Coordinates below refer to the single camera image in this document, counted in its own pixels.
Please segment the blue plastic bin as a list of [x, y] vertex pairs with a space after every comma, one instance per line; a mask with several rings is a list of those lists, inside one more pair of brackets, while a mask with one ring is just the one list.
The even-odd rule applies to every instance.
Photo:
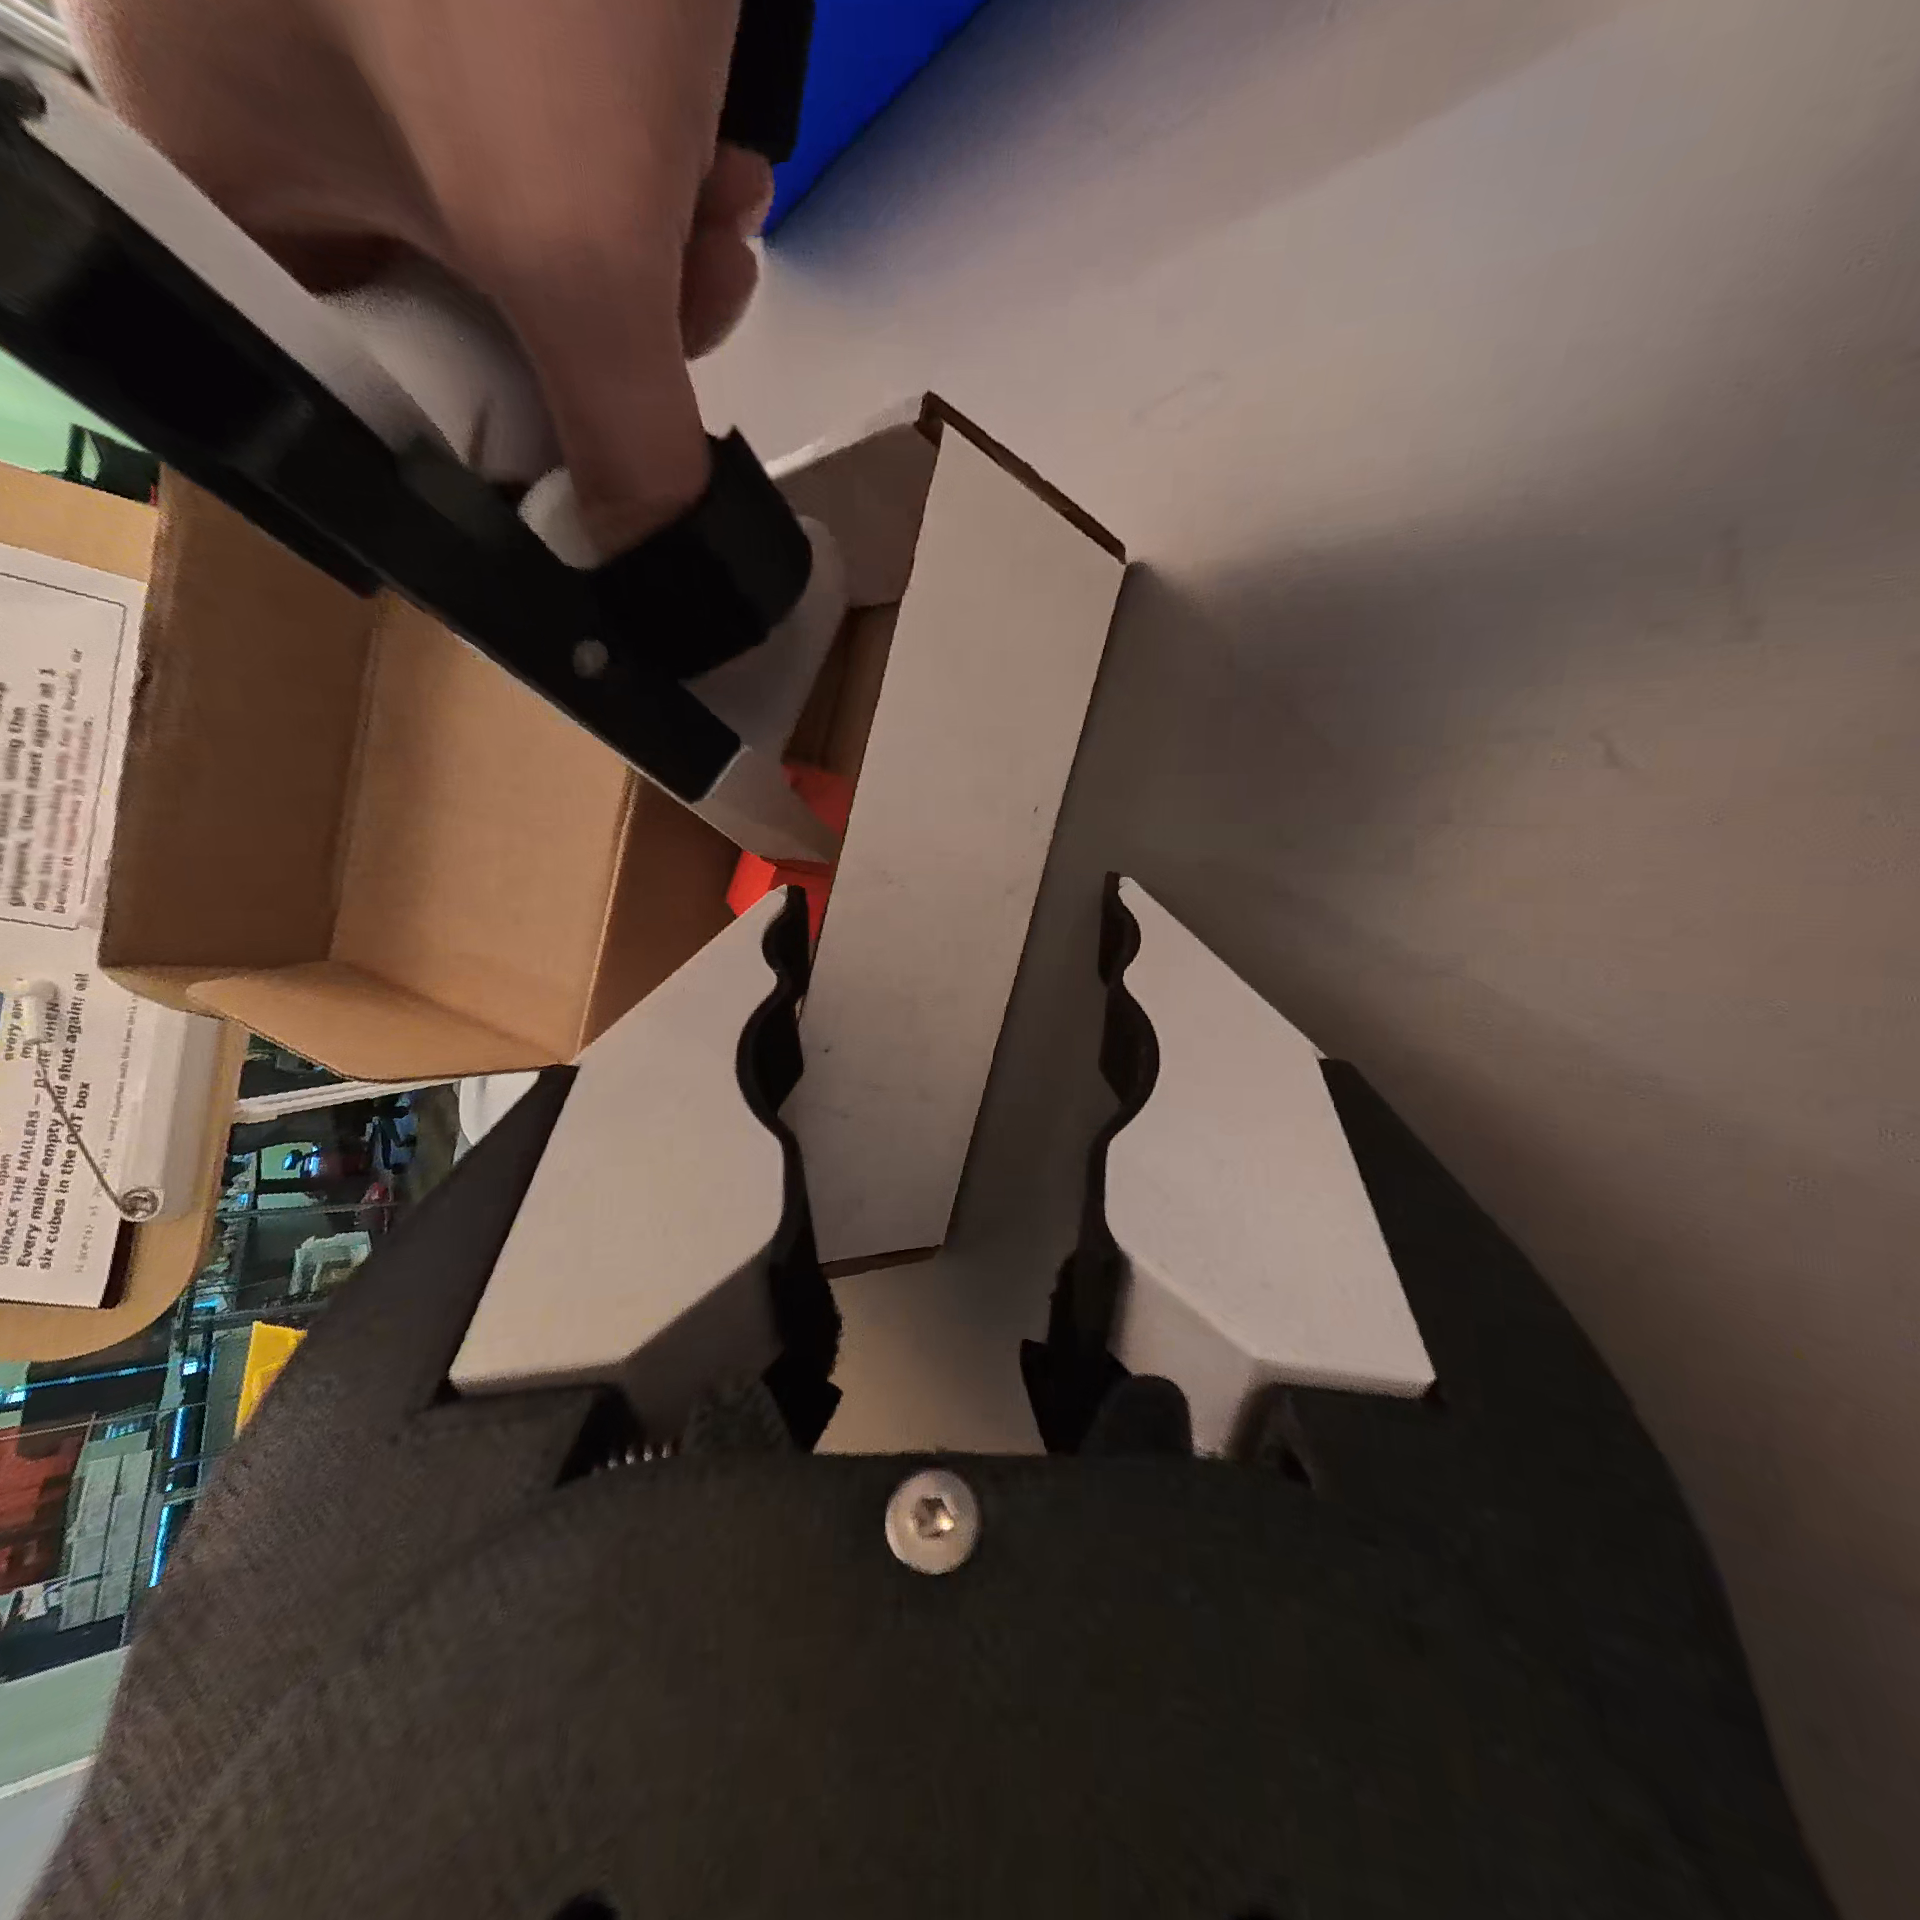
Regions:
[[813, 5], [797, 137], [774, 164], [765, 242], [980, 9], [983, 2]]

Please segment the white instruction sheet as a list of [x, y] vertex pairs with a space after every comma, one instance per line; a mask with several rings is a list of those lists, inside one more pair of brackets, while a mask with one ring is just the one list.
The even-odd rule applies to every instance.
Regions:
[[217, 1031], [129, 993], [101, 961], [144, 586], [4, 546], [3, 560], [3, 1280], [4, 1303], [91, 1309], [134, 1224], [101, 1198], [32, 1078], [9, 982], [59, 993], [54, 1078], [116, 1186], [187, 1212], [191, 1122]]

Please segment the person's right hand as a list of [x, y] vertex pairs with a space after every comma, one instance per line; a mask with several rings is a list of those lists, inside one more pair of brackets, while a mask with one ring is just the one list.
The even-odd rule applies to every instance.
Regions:
[[531, 361], [593, 560], [707, 489], [691, 365], [769, 164], [717, 135], [737, 5], [77, 2], [105, 102], [312, 290], [436, 261]]

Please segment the wooden display board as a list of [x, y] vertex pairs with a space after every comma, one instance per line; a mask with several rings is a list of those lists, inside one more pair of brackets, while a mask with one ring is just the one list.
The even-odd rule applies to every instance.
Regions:
[[[44, 558], [101, 569], [129, 578], [145, 589], [155, 530], [158, 517], [153, 508], [85, 489], [45, 472], [4, 468], [4, 546], [24, 546]], [[141, 622], [133, 693], [140, 668], [140, 642]], [[200, 1020], [217, 1031], [208, 1089], [198, 1102], [198, 1119], [191, 1122], [190, 1170], [193, 1182], [187, 1212], [180, 1218], [133, 1229], [129, 1248], [119, 1254], [115, 1268], [116, 1289], [103, 1306], [72, 1309], [4, 1303], [3, 1287], [4, 1361], [64, 1360], [109, 1348], [158, 1320], [200, 1266], [223, 1182], [223, 1142], [232, 1119], [238, 1069], [247, 1041], [245, 1032], [232, 1023], [200, 1015], [184, 1016]]]

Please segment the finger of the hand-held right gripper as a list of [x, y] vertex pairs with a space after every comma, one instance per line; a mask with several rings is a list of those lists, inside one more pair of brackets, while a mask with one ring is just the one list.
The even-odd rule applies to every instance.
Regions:
[[747, 654], [688, 681], [688, 690], [736, 734], [737, 749], [701, 801], [708, 824], [769, 860], [824, 861], [831, 830], [783, 777], [783, 749], [845, 620], [845, 604], [801, 604]]

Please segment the red cube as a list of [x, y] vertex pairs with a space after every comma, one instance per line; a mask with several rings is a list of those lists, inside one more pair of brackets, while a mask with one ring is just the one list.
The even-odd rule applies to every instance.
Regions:
[[[799, 794], [815, 821], [833, 834], [843, 834], [855, 798], [855, 778], [831, 768], [789, 759], [782, 766], [785, 783]], [[821, 860], [773, 861], [756, 852], [743, 852], [727, 887], [727, 905], [743, 917], [761, 897], [782, 889], [799, 889], [806, 897], [806, 937], [821, 940], [824, 910], [831, 896], [839, 855]]]

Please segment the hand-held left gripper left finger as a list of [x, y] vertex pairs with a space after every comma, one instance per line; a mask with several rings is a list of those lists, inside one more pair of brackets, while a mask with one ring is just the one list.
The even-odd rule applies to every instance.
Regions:
[[640, 1440], [759, 1388], [812, 1448], [840, 1319], [783, 1104], [801, 1078], [808, 901], [756, 901], [596, 1037], [491, 1261], [448, 1383], [613, 1388]]

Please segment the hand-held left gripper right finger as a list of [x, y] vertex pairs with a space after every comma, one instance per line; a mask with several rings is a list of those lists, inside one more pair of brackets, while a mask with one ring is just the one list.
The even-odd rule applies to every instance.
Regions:
[[1283, 1388], [1429, 1396], [1327, 1056], [1134, 877], [1104, 879], [1094, 975], [1112, 1109], [1020, 1360], [1045, 1452], [1080, 1452], [1135, 1377], [1182, 1394], [1200, 1455], [1245, 1448]]

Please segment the white cardboard mailer box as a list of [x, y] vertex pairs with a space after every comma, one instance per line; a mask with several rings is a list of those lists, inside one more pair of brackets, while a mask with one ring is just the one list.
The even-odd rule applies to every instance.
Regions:
[[[785, 741], [852, 781], [789, 1106], [831, 1272], [948, 1234], [1124, 570], [940, 396], [774, 466], [848, 614]], [[367, 1081], [572, 1062], [737, 852], [533, 690], [160, 493], [101, 957]]]

